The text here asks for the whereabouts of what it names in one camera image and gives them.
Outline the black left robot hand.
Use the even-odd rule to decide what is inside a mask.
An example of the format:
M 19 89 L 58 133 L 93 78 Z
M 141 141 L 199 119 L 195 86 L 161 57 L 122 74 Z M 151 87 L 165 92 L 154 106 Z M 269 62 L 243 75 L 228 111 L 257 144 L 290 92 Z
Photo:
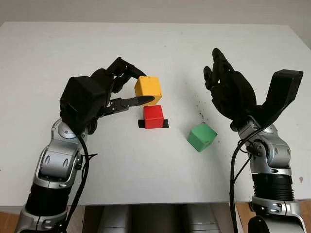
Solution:
M 90 76 L 106 91 L 106 94 L 103 106 L 99 108 L 95 118 L 87 126 L 89 135 L 93 134 L 97 129 L 99 118 L 127 111 L 130 107 L 140 106 L 155 99 L 151 95 L 129 99 L 111 99 L 111 94 L 119 93 L 130 78 L 138 79 L 145 76 L 146 74 L 143 71 L 121 57 L 118 57 L 107 69 L 100 68 Z

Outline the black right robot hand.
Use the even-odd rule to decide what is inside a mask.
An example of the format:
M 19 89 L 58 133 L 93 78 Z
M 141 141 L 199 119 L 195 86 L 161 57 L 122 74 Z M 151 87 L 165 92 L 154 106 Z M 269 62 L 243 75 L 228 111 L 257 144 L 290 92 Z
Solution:
M 226 118 L 240 121 L 256 106 L 256 96 L 251 84 L 214 48 L 213 67 L 204 67 L 205 86 L 211 92 L 212 103 Z

